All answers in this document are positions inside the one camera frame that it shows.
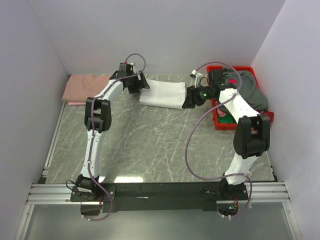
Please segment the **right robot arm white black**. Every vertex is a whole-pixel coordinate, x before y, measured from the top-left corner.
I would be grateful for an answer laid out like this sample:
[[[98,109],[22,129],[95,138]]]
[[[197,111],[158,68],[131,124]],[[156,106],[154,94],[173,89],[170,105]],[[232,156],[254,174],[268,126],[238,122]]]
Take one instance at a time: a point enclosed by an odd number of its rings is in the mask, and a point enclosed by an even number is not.
[[[194,79],[194,85],[187,87],[182,107],[193,109],[207,100],[217,99],[236,121],[233,138],[235,154],[227,171],[219,177],[219,193],[222,198],[230,200],[244,189],[251,166],[269,149],[271,120],[253,109],[241,96],[244,82],[240,73],[235,71],[235,81],[231,82],[225,72],[225,68],[210,71],[208,85],[202,86],[198,82],[202,74],[193,70],[190,76]]]

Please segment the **white t shirt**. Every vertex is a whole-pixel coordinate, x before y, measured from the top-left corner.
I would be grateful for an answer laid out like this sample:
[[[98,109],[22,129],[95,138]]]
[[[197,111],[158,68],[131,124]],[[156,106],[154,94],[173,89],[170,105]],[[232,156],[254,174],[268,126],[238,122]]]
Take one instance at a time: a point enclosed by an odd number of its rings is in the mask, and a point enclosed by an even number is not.
[[[149,89],[143,88],[139,103],[141,105],[182,110],[187,96],[185,82],[167,82],[146,79]]]

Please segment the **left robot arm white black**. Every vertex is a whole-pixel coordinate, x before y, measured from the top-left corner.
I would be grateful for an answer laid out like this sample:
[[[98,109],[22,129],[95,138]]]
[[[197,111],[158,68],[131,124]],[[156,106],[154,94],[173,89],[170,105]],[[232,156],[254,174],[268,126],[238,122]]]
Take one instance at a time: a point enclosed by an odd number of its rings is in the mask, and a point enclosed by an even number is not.
[[[99,163],[102,143],[112,124],[111,101],[125,89],[130,94],[137,94],[140,90],[149,88],[143,71],[136,71],[133,63],[125,61],[119,65],[119,69],[111,75],[107,85],[99,93],[86,99],[86,151],[82,169],[72,189],[73,198],[94,201],[104,196],[104,191],[98,186]]]

